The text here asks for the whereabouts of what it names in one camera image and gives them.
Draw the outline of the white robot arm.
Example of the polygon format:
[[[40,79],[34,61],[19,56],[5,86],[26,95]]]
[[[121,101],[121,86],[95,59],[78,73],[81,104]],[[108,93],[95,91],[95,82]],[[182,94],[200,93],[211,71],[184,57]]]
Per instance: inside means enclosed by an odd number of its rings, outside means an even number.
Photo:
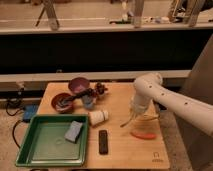
[[[213,105],[175,93],[162,86],[159,73],[148,73],[133,82],[135,94],[130,101],[133,116],[144,114],[152,100],[213,137]]]

